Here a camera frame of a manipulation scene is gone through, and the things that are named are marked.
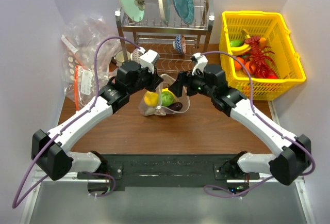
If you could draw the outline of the yellow toy lemon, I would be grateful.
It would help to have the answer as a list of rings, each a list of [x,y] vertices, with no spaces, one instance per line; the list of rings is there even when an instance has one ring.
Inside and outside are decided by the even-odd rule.
[[[158,94],[147,91],[144,95],[144,102],[149,107],[156,107],[158,104]]]

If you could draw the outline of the clear zip top bag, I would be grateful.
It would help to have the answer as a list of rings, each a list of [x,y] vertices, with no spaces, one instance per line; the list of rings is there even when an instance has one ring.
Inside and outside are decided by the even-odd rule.
[[[161,77],[163,78],[163,82],[157,87],[157,90],[155,91],[155,93],[158,94],[157,106],[156,107],[147,106],[144,102],[144,96],[143,96],[139,104],[140,114],[143,116],[150,116],[150,115],[166,116],[166,115],[185,113],[190,108],[190,99],[186,95],[186,89],[183,88],[183,95],[178,98],[169,90],[169,86],[171,86],[175,82],[175,79],[168,74],[162,74]],[[162,106],[161,93],[163,91],[168,91],[173,94],[173,97],[175,97],[174,103],[181,102],[183,104],[183,107],[180,111],[172,111],[168,107]]]

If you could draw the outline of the green toy lime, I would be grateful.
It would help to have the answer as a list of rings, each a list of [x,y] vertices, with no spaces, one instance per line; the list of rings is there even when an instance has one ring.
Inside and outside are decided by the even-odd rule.
[[[172,93],[168,91],[163,91],[161,93],[161,101],[162,101],[162,106],[168,107],[174,103],[175,97],[173,97]]]

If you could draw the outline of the purple toy eggplant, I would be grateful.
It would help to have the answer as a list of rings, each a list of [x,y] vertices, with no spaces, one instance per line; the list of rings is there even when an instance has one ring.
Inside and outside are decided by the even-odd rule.
[[[181,102],[175,102],[168,106],[168,108],[172,111],[180,111],[183,107],[183,104]]]

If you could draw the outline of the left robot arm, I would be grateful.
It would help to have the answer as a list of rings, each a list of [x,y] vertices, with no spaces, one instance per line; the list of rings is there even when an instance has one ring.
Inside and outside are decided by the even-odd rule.
[[[155,91],[163,79],[155,62],[124,62],[97,96],[63,124],[32,137],[32,159],[53,181],[69,172],[89,172],[101,179],[108,172],[107,160],[95,151],[71,152],[71,148],[103,119],[110,117],[129,102],[132,94],[146,89]]]

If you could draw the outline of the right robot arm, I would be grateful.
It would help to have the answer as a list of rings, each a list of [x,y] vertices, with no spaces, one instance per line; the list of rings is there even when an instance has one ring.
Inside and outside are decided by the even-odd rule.
[[[310,139],[280,127],[242,92],[228,86],[220,65],[210,64],[202,70],[196,67],[192,71],[180,72],[169,90],[177,97],[184,90],[188,96],[199,93],[209,97],[217,110],[248,128],[271,151],[270,154],[242,151],[220,167],[222,173],[235,179],[251,172],[265,173],[284,185],[290,185],[297,177],[309,174],[308,168],[315,169]]]

